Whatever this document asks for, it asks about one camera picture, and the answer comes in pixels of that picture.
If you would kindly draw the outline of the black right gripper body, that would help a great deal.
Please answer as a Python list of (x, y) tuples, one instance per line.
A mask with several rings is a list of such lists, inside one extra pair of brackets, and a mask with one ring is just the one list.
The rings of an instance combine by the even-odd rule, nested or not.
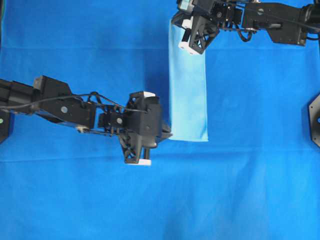
[(200, 15), (188, 15), (178, 11), (172, 24), (183, 29), (184, 33), (178, 47), (190, 55), (202, 55), (210, 43), (220, 33), (217, 24)]

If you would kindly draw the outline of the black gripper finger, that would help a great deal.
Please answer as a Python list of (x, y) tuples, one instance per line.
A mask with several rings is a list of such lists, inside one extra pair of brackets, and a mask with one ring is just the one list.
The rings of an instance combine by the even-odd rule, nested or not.
[(167, 140), (172, 136), (171, 127), (163, 120), (161, 123), (161, 141)]

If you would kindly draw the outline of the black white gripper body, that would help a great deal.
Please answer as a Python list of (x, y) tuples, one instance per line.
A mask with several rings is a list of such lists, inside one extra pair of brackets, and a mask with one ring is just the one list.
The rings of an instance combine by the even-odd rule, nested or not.
[(157, 148), (162, 136), (159, 97), (148, 91), (131, 93), (123, 118), (124, 127), (119, 140), (124, 163), (149, 166), (150, 150)]

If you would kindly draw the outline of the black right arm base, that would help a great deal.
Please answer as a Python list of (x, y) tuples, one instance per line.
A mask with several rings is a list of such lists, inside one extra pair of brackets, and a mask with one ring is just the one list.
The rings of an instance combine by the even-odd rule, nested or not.
[(307, 104), (310, 139), (320, 148), (320, 93), (317, 93)]

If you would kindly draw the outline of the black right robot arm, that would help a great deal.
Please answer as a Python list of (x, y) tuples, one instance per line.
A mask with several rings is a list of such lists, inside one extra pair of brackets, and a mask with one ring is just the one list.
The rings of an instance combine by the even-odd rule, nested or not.
[(301, 8), (260, 0), (178, 0), (171, 24), (183, 29), (179, 48), (202, 55), (221, 31), (236, 32), (249, 42), (266, 31), (273, 43), (305, 46), (315, 34), (320, 39), (320, 3)]

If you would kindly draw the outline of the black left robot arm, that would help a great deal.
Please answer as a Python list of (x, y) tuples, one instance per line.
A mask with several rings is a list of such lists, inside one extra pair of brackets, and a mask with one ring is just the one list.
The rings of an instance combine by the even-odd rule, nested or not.
[(81, 134), (117, 136), (127, 165), (151, 165), (150, 150), (173, 135), (152, 92), (131, 93), (123, 106), (96, 91), (74, 94), (67, 83), (45, 75), (33, 85), (0, 81), (1, 142), (10, 136), (17, 114), (37, 115)]

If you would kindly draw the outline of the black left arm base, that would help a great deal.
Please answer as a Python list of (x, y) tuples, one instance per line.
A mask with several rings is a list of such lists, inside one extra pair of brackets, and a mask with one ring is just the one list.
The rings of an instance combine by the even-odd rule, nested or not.
[(0, 111), (0, 143), (2, 144), (13, 132), (15, 115), (11, 112)]

